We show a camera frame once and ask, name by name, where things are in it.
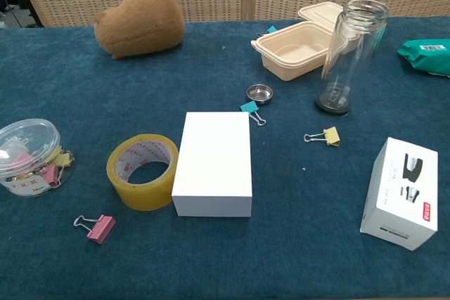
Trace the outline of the yellow binder clip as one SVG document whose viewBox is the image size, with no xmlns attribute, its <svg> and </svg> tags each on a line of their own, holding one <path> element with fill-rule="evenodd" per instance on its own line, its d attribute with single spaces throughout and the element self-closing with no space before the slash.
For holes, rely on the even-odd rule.
<svg viewBox="0 0 450 300">
<path fill-rule="evenodd" d="M 73 157 L 72 153 L 67 151 L 67 152 L 61 152 L 60 154 L 58 154 L 55 157 L 53 163 L 57 167 L 70 167 L 72 165 L 73 160 L 74 160 L 74 157 Z"/>
<path fill-rule="evenodd" d="M 340 146 L 340 136 L 335 126 L 324 129 L 321 133 L 305 134 L 303 137 L 305 143 L 324 142 L 327 146 Z"/>
</svg>

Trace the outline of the yellow packing tape roll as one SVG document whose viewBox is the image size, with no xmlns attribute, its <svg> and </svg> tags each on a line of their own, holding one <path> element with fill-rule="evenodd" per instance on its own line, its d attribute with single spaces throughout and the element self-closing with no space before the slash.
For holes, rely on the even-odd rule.
<svg viewBox="0 0 450 300">
<path fill-rule="evenodd" d="M 119 144 L 110 154 L 106 174 L 120 199 L 137 211 L 153 211 L 172 202 L 172 187 L 179 151 L 169 138 L 143 133 Z M 165 171 L 151 181 L 131 183 L 130 176 L 153 162 L 165 163 Z"/>
</svg>

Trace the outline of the pink binder clip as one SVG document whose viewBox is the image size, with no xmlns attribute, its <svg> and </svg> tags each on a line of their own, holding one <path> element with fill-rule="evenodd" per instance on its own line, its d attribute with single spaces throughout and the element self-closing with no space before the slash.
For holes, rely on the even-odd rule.
<svg viewBox="0 0 450 300">
<path fill-rule="evenodd" d="M 43 167 L 37 172 L 44 181 L 52 188 L 57 188 L 60 186 L 60 167 L 55 164 Z"/>
<path fill-rule="evenodd" d="M 97 219 L 88 219 L 79 215 L 73 222 L 74 227 L 83 227 L 87 231 L 86 237 L 97 244 L 103 244 L 115 224 L 113 217 L 104 214 Z"/>
</svg>

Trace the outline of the white stapler box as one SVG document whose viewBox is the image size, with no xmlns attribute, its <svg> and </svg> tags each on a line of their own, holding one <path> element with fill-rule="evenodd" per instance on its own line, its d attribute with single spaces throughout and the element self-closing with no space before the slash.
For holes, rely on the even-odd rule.
<svg viewBox="0 0 450 300">
<path fill-rule="evenodd" d="M 438 231 L 438 152 L 387 138 L 371 172 L 360 232 L 414 251 Z"/>
</svg>

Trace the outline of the beige hinged lunch container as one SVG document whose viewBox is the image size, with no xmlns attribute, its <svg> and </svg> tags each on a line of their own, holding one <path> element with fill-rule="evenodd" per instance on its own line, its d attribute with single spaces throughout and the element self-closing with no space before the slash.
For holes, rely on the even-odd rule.
<svg viewBox="0 0 450 300">
<path fill-rule="evenodd" d="M 251 41 L 263 66 L 283 81 L 290 81 L 325 63 L 338 15 L 343 6 L 326 1 L 302 7 L 302 22 Z"/>
</svg>

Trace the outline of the green wet wipes pack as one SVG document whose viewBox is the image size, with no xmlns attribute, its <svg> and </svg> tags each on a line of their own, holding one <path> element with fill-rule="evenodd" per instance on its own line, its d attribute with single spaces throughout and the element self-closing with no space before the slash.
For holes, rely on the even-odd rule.
<svg viewBox="0 0 450 300">
<path fill-rule="evenodd" d="M 450 77 L 450 38 L 409 40 L 397 53 L 416 70 Z"/>
</svg>

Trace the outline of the clear glass bottle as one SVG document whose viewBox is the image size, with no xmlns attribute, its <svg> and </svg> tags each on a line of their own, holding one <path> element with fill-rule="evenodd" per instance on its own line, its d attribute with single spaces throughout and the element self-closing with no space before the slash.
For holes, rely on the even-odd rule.
<svg viewBox="0 0 450 300">
<path fill-rule="evenodd" d="M 332 115 L 350 111 L 351 99 L 383 37 L 388 14 L 388 5 L 378 0 L 351 0 L 344 5 L 323 65 L 323 90 L 315 100 L 318 108 Z"/>
</svg>

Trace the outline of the clear plastic clip jar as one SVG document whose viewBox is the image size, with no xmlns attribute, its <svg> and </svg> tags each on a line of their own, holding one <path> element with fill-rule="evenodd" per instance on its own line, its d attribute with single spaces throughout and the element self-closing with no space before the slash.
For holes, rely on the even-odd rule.
<svg viewBox="0 0 450 300">
<path fill-rule="evenodd" d="M 24 119 L 5 126 L 0 129 L 0 185 L 21 197 L 56 189 L 37 172 L 67 151 L 60 143 L 59 131 L 46 119 Z M 60 185 L 70 177 L 74 165 L 75 158 L 70 167 L 60 167 Z"/>
</svg>

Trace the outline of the blue table cloth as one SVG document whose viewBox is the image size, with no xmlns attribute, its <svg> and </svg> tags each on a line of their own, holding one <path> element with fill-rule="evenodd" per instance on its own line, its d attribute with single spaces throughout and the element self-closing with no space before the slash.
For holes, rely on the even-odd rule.
<svg viewBox="0 0 450 300">
<path fill-rule="evenodd" d="M 450 38 L 450 17 L 390 18 L 346 117 L 318 111 L 319 71 L 268 72 L 250 45 L 267 22 L 197 22 L 182 45 L 115 60 L 90 27 L 0 29 L 0 128 L 44 118 L 75 155 L 70 179 L 38 197 L 0 186 L 0 300 L 309 299 L 450 296 L 450 79 L 397 54 Z M 236 111 L 269 85 L 251 128 L 248 219 L 181 218 L 125 206 L 110 153 L 140 133 L 181 140 L 188 111 Z M 335 126 L 340 146 L 305 143 Z M 439 154 L 439 229 L 410 252 L 360 233 L 386 138 Z M 73 222 L 111 216 L 103 244 Z"/>
</svg>

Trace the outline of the plain white box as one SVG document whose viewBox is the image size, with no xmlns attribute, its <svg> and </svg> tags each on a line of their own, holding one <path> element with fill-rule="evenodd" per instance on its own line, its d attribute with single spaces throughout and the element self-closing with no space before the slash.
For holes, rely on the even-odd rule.
<svg viewBox="0 0 450 300">
<path fill-rule="evenodd" d="M 172 199 L 181 217 L 251 217 L 248 113 L 186 113 Z"/>
</svg>

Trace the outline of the brown plush toy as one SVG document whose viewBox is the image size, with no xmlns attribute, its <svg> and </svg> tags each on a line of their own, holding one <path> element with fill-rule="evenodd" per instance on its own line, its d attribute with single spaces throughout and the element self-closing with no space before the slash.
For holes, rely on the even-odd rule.
<svg viewBox="0 0 450 300">
<path fill-rule="evenodd" d="M 123 0 L 94 17 L 96 41 L 114 59 L 173 48 L 181 43 L 184 27 L 176 0 Z"/>
</svg>

